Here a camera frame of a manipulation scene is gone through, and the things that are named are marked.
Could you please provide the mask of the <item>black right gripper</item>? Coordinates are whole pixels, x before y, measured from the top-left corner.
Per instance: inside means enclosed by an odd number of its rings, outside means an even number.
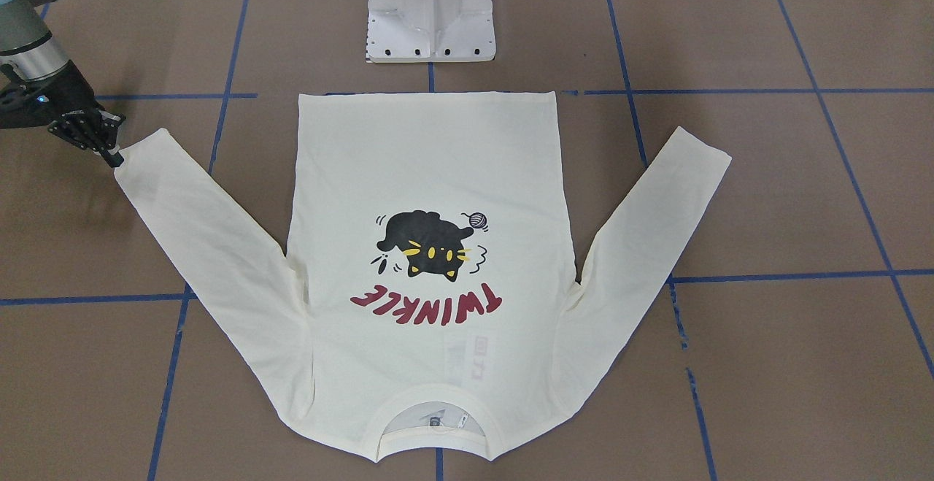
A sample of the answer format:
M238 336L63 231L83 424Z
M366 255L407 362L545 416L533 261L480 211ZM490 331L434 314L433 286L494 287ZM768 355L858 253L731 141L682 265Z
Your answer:
M99 154L110 168L123 165L117 135L126 117L111 114L97 102L96 93L74 62L67 62L60 71L40 80L36 87L51 134L81 150Z

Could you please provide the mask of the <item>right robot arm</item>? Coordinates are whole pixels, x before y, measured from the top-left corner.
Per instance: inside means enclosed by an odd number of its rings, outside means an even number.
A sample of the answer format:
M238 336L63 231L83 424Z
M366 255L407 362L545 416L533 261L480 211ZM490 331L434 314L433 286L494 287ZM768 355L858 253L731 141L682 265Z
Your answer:
M56 0L1 0L3 129L46 126L117 168L117 135L126 117L97 102L89 82L57 42L37 8Z

